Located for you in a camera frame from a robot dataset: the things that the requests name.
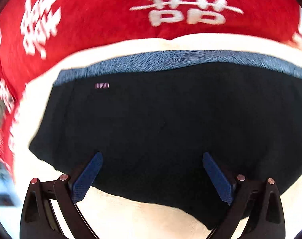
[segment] textured blue grip surface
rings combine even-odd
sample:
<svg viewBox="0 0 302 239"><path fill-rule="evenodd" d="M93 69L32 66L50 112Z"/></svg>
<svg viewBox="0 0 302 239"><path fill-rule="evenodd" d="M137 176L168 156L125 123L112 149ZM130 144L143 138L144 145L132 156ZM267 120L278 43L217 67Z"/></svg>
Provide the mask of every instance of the textured blue grip surface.
<svg viewBox="0 0 302 239"><path fill-rule="evenodd" d="M102 162L102 154L97 152L90 163L86 166L82 174L73 184L71 199L74 203L84 199L91 184L102 167Z"/></svg>
<svg viewBox="0 0 302 239"><path fill-rule="evenodd" d="M232 185L209 153L203 154L203 166L214 184L221 200L230 205L233 201Z"/></svg>

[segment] red fabric with white characters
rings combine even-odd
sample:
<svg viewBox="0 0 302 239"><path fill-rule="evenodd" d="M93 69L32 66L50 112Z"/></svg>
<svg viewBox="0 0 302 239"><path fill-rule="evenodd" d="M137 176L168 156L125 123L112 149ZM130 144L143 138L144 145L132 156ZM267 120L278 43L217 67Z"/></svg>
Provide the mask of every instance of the red fabric with white characters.
<svg viewBox="0 0 302 239"><path fill-rule="evenodd" d="M10 114L26 83L83 49L206 32L292 45L299 22L296 0L10 0L0 14L0 96Z"/></svg>

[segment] metal pin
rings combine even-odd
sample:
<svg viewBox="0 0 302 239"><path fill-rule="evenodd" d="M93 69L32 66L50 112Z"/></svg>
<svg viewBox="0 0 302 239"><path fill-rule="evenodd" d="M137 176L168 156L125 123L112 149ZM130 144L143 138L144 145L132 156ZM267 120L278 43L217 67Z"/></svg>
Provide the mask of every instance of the metal pin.
<svg viewBox="0 0 302 239"><path fill-rule="evenodd" d="M268 178L267 181L268 181L269 184L274 184L275 183L275 180L273 178Z"/></svg>
<svg viewBox="0 0 302 239"><path fill-rule="evenodd" d="M242 174L238 174L237 175L237 179L239 180L239 181L244 181L245 180L245 176L244 175L242 175Z"/></svg>
<svg viewBox="0 0 302 239"><path fill-rule="evenodd" d="M35 184L37 181L38 181L37 178L33 178L33 179L31 179L30 183L31 183L31 184Z"/></svg>
<svg viewBox="0 0 302 239"><path fill-rule="evenodd" d="M60 176L60 180L61 181L65 181L67 179L68 179L68 175L67 174L63 174L63 175Z"/></svg>

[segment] blue gripper pad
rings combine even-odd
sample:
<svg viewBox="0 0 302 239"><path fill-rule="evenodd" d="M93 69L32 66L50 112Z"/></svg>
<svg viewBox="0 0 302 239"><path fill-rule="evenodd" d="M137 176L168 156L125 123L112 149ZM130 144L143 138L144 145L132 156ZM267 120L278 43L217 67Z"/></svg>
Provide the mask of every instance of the blue gripper pad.
<svg viewBox="0 0 302 239"><path fill-rule="evenodd" d="M97 152L90 163L85 167L79 178L74 182L71 195L71 199L74 203L84 199L102 167L102 162L102 154Z"/></svg>
<svg viewBox="0 0 302 239"><path fill-rule="evenodd" d="M232 185L209 153L203 154L203 166L221 200L231 205L233 202Z"/></svg>

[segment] white fabric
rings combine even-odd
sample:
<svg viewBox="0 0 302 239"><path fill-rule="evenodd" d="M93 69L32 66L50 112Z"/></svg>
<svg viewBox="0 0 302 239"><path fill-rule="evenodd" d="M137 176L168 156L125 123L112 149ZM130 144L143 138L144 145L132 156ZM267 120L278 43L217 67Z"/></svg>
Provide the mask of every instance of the white fabric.
<svg viewBox="0 0 302 239"><path fill-rule="evenodd" d="M46 108L52 84L61 69L86 67L90 64L142 52L161 50L235 50L258 52L292 62L302 67L302 51L284 44L244 35L193 34L168 41L159 38L129 40L103 47L77 52L59 62L42 76L27 84L21 101L18 123L12 127L14 137L14 175L16 189L22 201L32 178L41 181L56 180L61 172L38 160L28 149L37 132ZM281 196L286 238L292 239L302 229L302 176ZM73 238L58 204L54 201L61 227L68 238ZM104 193L91 187L85 199L78 203L84 217L101 239L198 239L205 238L209 230L182 210L135 202ZM246 220L236 229L238 238Z"/></svg>

